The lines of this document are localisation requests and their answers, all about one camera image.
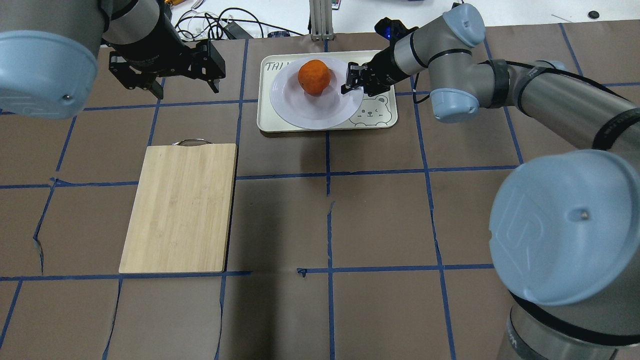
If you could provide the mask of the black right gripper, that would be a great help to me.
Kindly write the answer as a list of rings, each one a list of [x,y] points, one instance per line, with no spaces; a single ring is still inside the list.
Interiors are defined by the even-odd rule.
[[[363,87],[366,95],[374,97],[389,91],[391,86],[410,77],[398,66],[394,50],[400,40],[407,40],[418,27],[407,28],[402,21],[385,17],[377,21],[374,30],[389,41],[389,46],[367,63],[347,64],[346,83],[341,86],[342,95]]]

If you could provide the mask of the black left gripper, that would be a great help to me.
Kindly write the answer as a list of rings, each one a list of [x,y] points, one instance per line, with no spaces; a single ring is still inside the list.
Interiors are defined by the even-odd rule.
[[[185,76],[202,80],[220,93],[220,80],[227,75],[226,62],[210,39],[189,47],[180,39],[166,15],[160,14],[144,37],[129,44],[110,41],[109,71],[126,89],[140,88],[163,100],[158,77]]]

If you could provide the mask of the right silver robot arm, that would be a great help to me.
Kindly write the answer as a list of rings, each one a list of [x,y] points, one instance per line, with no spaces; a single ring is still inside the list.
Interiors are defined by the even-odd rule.
[[[582,69],[560,25],[486,27],[459,2],[421,27],[384,18],[389,41],[350,63],[347,92],[425,77],[436,120],[504,107],[520,164],[501,184],[491,262],[513,298],[499,360],[615,360],[639,346],[639,101],[601,80],[630,75],[601,49]]]

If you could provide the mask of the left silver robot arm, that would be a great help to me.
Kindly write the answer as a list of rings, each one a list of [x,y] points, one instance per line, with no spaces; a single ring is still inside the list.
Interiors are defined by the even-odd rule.
[[[126,89],[158,100],[158,78],[202,80],[215,93],[226,62],[212,41],[185,45],[162,0],[3,0],[0,30],[1,109],[67,119],[87,103],[98,54],[110,46],[109,71]]]

